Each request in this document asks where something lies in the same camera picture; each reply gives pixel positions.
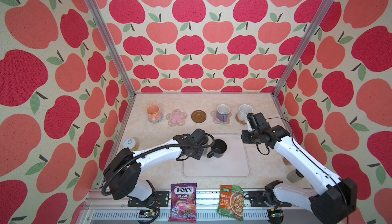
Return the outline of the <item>black mug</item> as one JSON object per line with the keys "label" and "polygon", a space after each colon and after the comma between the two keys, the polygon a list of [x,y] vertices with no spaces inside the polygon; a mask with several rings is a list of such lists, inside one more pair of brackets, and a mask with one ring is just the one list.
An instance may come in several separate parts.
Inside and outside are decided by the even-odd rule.
{"label": "black mug", "polygon": [[227,150],[227,144],[221,139],[216,139],[214,145],[211,147],[211,151],[207,154],[207,158],[220,158],[224,155]]}

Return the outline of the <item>brown wooden round coaster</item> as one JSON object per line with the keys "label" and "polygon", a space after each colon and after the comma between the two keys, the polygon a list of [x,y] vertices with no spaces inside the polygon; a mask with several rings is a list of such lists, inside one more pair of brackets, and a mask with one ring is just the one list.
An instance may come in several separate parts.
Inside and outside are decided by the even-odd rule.
{"label": "brown wooden round coaster", "polygon": [[207,115],[203,110],[195,110],[191,114],[191,118],[192,118],[193,122],[200,124],[200,123],[203,123],[206,121]]}

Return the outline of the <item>rattan woven round coaster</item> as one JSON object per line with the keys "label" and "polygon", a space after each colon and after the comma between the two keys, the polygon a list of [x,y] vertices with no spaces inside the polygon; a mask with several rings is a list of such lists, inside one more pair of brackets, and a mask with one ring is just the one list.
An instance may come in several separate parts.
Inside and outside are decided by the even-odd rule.
{"label": "rattan woven round coaster", "polygon": [[237,121],[239,124],[241,124],[241,125],[246,125],[246,124],[247,124],[247,122],[241,121],[241,120],[239,119],[238,114],[235,115],[235,119],[236,119],[236,121]]}

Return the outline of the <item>pink flower coaster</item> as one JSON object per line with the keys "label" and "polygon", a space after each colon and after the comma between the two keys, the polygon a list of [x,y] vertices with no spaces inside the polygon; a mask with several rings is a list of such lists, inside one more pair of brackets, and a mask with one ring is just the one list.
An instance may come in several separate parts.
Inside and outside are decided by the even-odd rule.
{"label": "pink flower coaster", "polygon": [[228,114],[227,121],[226,121],[226,122],[222,122],[222,121],[220,121],[220,120],[217,118],[217,111],[216,111],[216,110],[211,111],[210,115],[211,115],[212,118],[213,118],[213,122],[214,122],[215,124],[217,124],[217,125],[218,125],[218,124],[224,124],[224,125],[229,124],[229,123],[230,123],[230,119],[231,119],[231,117],[232,117],[232,113],[229,113],[229,114]]}
{"label": "pink flower coaster", "polygon": [[187,113],[182,112],[180,109],[175,109],[171,113],[168,113],[166,115],[166,119],[168,120],[168,125],[170,127],[184,126],[187,117],[188,117]]}

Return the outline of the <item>grey woven round coaster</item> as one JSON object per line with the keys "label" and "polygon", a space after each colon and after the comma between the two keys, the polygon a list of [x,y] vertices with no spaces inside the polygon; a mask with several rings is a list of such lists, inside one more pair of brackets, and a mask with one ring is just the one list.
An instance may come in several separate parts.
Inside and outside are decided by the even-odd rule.
{"label": "grey woven round coaster", "polygon": [[148,114],[148,121],[152,124],[160,123],[163,120],[163,113]]}

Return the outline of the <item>orange mug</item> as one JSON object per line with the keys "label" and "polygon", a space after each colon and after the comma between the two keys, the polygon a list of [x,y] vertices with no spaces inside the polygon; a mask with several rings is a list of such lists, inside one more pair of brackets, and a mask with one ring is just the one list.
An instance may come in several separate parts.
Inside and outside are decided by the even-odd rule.
{"label": "orange mug", "polygon": [[160,110],[160,107],[158,105],[150,105],[147,108],[147,110],[146,110],[147,114],[155,114],[155,113],[158,113],[160,111],[161,110]]}

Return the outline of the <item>grey mug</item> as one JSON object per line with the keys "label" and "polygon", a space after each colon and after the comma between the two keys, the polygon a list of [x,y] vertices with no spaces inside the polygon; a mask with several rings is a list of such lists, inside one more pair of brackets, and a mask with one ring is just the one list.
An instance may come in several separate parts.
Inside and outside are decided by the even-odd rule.
{"label": "grey mug", "polygon": [[[205,139],[204,139],[204,141],[203,141],[203,145],[209,145],[209,143],[210,143],[210,138],[209,138],[209,136],[205,136]],[[202,152],[202,156],[206,156],[206,154],[208,153],[208,148],[206,147],[206,148],[204,148],[203,149],[203,152]]]}

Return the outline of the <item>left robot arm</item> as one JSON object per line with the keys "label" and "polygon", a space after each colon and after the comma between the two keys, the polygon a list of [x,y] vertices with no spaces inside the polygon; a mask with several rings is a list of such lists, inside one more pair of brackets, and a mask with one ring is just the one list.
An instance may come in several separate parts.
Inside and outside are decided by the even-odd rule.
{"label": "left robot arm", "polygon": [[197,142],[191,136],[175,136],[174,139],[143,151],[122,149],[104,170],[105,183],[101,189],[103,196],[112,196],[120,200],[126,196],[142,201],[152,201],[153,187],[148,181],[142,181],[142,172],[164,163],[177,160],[182,156],[201,159],[205,148],[210,144]]}

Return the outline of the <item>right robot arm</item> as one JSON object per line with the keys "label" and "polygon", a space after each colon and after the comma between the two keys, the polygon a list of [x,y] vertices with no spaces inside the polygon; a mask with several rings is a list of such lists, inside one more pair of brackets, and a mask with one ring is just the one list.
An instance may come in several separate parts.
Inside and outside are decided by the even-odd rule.
{"label": "right robot arm", "polygon": [[243,130],[243,143],[265,144],[286,158],[308,180],[312,190],[290,186],[280,180],[266,185],[269,206],[290,203],[312,212],[324,224],[337,224],[356,211],[357,184],[330,171],[305,151],[281,126],[265,131]]}

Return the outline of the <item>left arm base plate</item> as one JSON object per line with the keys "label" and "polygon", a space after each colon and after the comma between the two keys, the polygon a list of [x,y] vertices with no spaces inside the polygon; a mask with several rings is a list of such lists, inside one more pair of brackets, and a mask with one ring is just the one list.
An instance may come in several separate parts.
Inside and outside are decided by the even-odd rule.
{"label": "left arm base plate", "polygon": [[[142,201],[147,206],[152,207],[167,207],[169,201],[169,191],[155,191],[146,200]],[[128,200],[128,207],[143,207],[139,200],[130,198]]]}

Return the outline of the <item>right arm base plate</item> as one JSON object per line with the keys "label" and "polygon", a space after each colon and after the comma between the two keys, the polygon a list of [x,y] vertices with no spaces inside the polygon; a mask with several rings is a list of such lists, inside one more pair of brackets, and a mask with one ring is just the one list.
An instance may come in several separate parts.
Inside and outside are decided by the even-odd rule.
{"label": "right arm base plate", "polygon": [[287,202],[278,202],[277,199],[268,191],[249,191],[245,195],[252,207],[291,207]]}

